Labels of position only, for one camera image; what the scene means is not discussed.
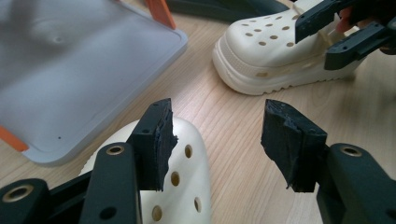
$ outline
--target orange part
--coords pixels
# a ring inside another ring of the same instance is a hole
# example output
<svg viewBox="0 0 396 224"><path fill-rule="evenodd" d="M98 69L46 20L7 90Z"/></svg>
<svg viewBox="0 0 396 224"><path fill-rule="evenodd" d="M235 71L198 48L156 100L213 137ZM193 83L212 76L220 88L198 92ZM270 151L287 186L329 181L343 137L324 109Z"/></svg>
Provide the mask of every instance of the orange part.
<svg viewBox="0 0 396 224"><path fill-rule="evenodd" d="M29 149L29 147L24 142L22 142L21 139L9 132L3 126L0 126L0 139L3 139L3 141L5 141L17 151L22 152Z"/></svg>
<svg viewBox="0 0 396 224"><path fill-rule="evenodd" d="M173 30L176 29L175 22L165 0L146 0L146 4L148 5L151 16L155 21L158 21Z"/></svg>

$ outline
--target light wood surface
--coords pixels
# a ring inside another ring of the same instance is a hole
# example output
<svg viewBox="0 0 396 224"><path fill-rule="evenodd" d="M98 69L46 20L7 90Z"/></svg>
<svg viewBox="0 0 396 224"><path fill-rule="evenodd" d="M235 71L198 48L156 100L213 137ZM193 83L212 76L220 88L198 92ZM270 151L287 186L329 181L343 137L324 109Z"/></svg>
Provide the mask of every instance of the light wood surface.
<svg viewBox="0 0 396 224"><path fill-rule="evenodd" d="M142 2L130 2L146 10ZM268 98L291 104L312 119L328 133L328 146L349 143L368 150L396 179L395 56L374 52L353 78L247 96L226 86L211 61L216 41L230 24L176 13L174 19L189 37L187 51L72 161L38 166L0 142L0 188L31 177L45 179L54 188L76 177L111 134L167 97L175 116L194 124L204 138L215 224L322 222L316 194L286 189L285 179L260 145Z"/></svg>

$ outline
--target crocs shoe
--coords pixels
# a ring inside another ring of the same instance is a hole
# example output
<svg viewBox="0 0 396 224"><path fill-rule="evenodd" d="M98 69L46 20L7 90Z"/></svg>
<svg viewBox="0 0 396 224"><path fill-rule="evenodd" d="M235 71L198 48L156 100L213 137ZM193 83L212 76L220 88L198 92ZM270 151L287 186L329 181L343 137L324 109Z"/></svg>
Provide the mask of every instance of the crocs shoe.
<svg viewBox="0 0 396 224"><path fill-rule="evenodd" d="M236 91L262 95L352 75L362 60L340 70L323 69L326 49L346 37L335 32L338 17L315 35L294 43L295 21L319 2L299 0L287 11L234 22L213 50L219 76Z"/></svg>

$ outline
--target orange latch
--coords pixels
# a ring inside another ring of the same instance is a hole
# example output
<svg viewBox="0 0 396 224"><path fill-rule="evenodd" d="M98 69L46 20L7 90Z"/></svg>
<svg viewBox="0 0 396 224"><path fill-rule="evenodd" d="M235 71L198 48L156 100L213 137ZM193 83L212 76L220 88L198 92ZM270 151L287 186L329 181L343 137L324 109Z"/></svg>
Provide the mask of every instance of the orange latch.
<svg viewBox="0 0 396 224"><path fill-rule="evenodd" d="M171 12L169 11L168 5L165 0L145 0L148 5L148 9L151 13L152 18L173 30L176 29L175 22L172 18Z"/></svg>
<svg viewBox="0 0 396 224"><path fill-rule="evenodd" d="M17 151L25 151L29 149L29 147L22 142L17 136L9 132L6 128L0 125L0 139L3 139L7 144L13 147Z"/></svg>

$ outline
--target black object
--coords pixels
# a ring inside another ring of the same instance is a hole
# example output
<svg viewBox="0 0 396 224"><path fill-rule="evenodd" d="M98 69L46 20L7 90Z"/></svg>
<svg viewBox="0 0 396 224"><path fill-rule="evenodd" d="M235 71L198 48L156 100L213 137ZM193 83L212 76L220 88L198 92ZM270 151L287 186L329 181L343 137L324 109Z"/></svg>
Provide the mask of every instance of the black object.
<svg viewBox="0 0 396 224"><path fill-rule="evenodd" d="M174 12L230 22L289 9L276 0L166 0L166 3Z"/></svg>
<svg viewBox="0 0 396 224"><path fill-rule="evenodd" d="M141 189L163 189L177 143L170 99L152 104L127 143L101 148L91 172L49 190L41 179L0 189L1 223L142 223Z"/></svg>
<svg viewBox="0 0 396 224"><path fill-rule="evenodd" d="M262 146L295 192L312 192L324 223L396 223L396 181L364 149L327 134L292 106L267 100Z"/></svg>
<svg viewBox="0 0 396 224"><path fill-rule="evenodd" d="M334 13L346 7L352 7L351 24L370 17L376 17L379 21L373 21L366 28L331 46L326 54L324 69L341 69L380 47L386 48L382 49L384 53L396 54L395 0L324 0L297 19L295 42L315 34L333 21Z"/></svg>

